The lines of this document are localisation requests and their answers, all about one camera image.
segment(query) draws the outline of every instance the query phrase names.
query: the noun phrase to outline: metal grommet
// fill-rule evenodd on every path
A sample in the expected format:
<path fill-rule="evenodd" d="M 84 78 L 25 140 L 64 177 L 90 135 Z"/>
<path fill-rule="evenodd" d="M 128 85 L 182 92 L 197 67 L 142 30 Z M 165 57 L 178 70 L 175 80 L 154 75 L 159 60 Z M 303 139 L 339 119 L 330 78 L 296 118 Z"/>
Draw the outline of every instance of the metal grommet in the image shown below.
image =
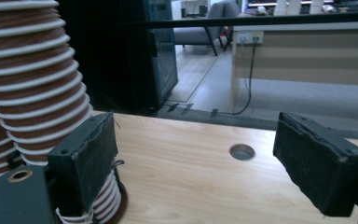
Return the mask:
<path fill-rule="evenodd" d="M 8 177 L 8 182 L 10 183 L 16 183 L 16 182 L 20 182 L 28 177 L 30 177 L 32 175 L 32 170 L 20 170 L 14 174 L 12 174 L 11 176 Z"/>
<path fill-rule="evenodd" d="M 239 161 L 248 161 L 255 156 L 255 150 L 245 144 L 237 144 L 230 148 L 229 154 Z"/>

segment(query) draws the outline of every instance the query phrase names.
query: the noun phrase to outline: floor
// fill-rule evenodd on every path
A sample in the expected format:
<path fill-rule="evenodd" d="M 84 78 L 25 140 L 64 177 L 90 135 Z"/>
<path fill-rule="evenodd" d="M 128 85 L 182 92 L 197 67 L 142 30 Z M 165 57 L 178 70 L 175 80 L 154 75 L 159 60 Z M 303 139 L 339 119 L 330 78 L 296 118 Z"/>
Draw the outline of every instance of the floor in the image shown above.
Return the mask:
<path fill-rule="evenodd" d="M 189 100 L 185 103 L 167 101 L 166 105 L 179 104 L 191 110 L 228 113 L 232 51 L 231 47 L 223 51 L 218 47 L 218 42 L 216 46 L 218 58 Z M 205 52 L 207 47 L 191 48 L 193 49 L 188 52 L 200 53 Z M 260 79 L 251 81 L 250 104 L 242 113 L 232 116 L 276 120 L 279 113 L 285 111 L 307 116 L 325 126 L 344 126 L 343 128 L 358 131 L 358 86 Z M 242 86 L 240 100 L 246 105 L 249 92 L 245 83 Z"/>

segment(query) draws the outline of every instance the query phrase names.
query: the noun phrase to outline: power outlet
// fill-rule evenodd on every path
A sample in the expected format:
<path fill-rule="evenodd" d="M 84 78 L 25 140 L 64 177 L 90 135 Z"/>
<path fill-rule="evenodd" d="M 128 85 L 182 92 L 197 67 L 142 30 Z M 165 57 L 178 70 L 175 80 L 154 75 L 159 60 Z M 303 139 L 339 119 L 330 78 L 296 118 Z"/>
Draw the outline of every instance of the power outlet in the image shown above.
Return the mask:
<path fill-rule="evenodd" d="M 264 31 L 238 31 L 238 44 L 262 44 Z"/>

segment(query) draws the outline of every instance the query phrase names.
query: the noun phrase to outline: wooden table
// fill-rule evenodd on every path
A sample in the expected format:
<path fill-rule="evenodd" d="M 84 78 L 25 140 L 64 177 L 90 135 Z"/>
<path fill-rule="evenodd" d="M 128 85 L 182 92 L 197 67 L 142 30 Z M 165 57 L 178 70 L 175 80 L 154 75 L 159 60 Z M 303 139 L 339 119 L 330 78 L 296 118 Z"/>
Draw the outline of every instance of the wooden table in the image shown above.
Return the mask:
<path fill-rule="evenodd" d="M 115 114 L 125 223 L 357 223 L 324 217 L 272 155 L 275 132 Z M 255 150 L 249 161 L 229 154 Z"/>

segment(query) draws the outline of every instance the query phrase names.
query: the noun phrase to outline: chair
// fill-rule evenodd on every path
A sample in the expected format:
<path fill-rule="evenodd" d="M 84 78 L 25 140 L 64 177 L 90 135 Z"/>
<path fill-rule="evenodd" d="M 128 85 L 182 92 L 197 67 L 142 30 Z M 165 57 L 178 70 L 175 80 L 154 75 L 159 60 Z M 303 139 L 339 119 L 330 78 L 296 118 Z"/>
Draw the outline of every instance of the chair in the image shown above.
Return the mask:
<path fill-rule="evenodd" d="M 224 5 L 225 5 L 225 10 L 224 10 L 224 14 L 223 14 L 224 18 L 237 18 L 238 15 L 241 14 L 241 9 L 235 0 L 226 0 L 226 1 L 224 1 Z M 226 45 L 225 45 L 225 48 L 223 49 L 223 51 L 226 51 L 227 46 L 232 41 L 233 27 L 228 26 L 227 31 L 228 31 L 228 36 L 226 33 L 227 42 L 226 42 Z"/>
<path fill-rule="evenodd" d="M 222 18 L 224 13 L 224 4 L 222 2 L 214 3 L 207 12 L 205 19 Z M 214 55 L 217 56 L 216 48 L 214 47 L 215 39 L 219 39 L 220 46 L 223 48 L 223 42 L 220 38 L 222 33 L 222 26 L 215 27 L 178 27 L 173 28 L 175 45 L 207 45 L 213 48 Z"/>

